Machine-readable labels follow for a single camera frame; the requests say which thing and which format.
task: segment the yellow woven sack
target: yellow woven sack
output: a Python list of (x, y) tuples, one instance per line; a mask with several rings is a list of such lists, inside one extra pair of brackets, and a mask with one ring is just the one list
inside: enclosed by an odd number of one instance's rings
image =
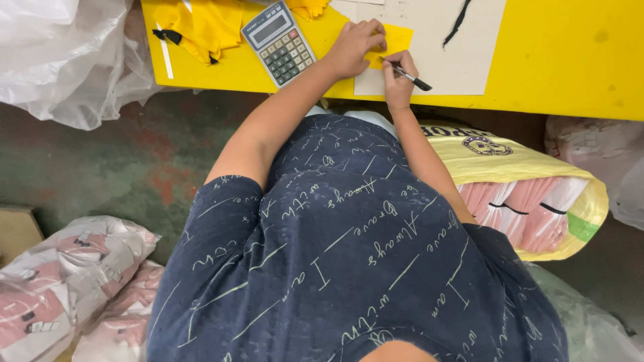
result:
[(577, 176), (590, 180), (567, 212), (568, 233), (557, 250), (533, 253), (517, 249), (522, 260), (568, 258), (586, 245), (606, 219), (606, 187), (589, 172), (487, 131), (434, 120), (422, 120), (420, 124), (457, 185), (506, 183), (550, 176)]

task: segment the hand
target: hand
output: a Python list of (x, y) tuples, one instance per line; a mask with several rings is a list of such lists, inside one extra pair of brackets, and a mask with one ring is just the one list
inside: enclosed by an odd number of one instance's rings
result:
[(401, 67), (412, 77), (418, 77), (418, 69), (413, 65), (412, 55), (408, 50), (387, 55), (384, 58), (384, 98), (392, 115), (410, 109), (414, 87), (409, 79), (394, 70), (393, 62), (399, 62)]
[(369, 49), (379, 45), (382, 51), (387, 50), (384, 35), (384, 26), (376, 19), (368, 23), (348, 22), (322, 61), (329, 64), (338, 79), (360, 75), (369, 67), (369, 61), (364, 59)]

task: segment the yellow fabric scraps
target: yellow fabric scraps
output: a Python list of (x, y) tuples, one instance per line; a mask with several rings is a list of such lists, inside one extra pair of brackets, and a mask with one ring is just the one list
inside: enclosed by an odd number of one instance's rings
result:
[(380, 47), (378, 46), (372, 48), (365, 55), (365, 59), (368, 59), (371, 62), (371, 64), (369, 64), (369, 68), (382, 69), (383, 62), (379, 57), (407, 50), (409, 49), (409, 45), (412, 43), (413, 29), (401, 28), (400, 26), (390, 24), (383, 25), (386, 31), (384, 38), (387, 40), (387, 51), (381, 52)]
[(244, 3), (238, 0), (192, 0), (191, 9), (179, 0), (159, 4), (152, 15), (164, 30), (181, 34), (179, 45), (206, 66), (222, 50), (241, 43)]
[(314, 17), (322, 15), (329, 0), (286, 0), (290, 11), (302, 16), (307, 21), (313, 21)]

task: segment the calculator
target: calculator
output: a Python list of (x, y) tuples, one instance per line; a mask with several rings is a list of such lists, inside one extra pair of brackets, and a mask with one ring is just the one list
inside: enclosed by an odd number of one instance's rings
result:
[(283, 0), (257, 15), (241, 33), (278, 88), (284, 87), (316, 61), (311, 47)]

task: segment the yellow table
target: yellow table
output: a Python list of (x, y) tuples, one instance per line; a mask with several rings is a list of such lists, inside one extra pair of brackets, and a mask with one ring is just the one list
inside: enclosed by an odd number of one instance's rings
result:
[[(174, 79), (166, 72), (161, 44), (151, 33), (162, 1), (142, 0), (157, 83), (164, 86), (275, 92), (248, 44), (224, 50), (219, 64), (205, 67), (179, 46), (168, 44)], [(247, 3), (244, 24), (261, 6)], [(644, 14), (642, 0), (507, 0), (485, 95), (414, 96), (416, 104), (644, 120)], [(321, 58), (339, 32), (325, 16), (307, 23), (304, 36), (321, 44)], [(327, 97), (354, 96), (353, 79)]]

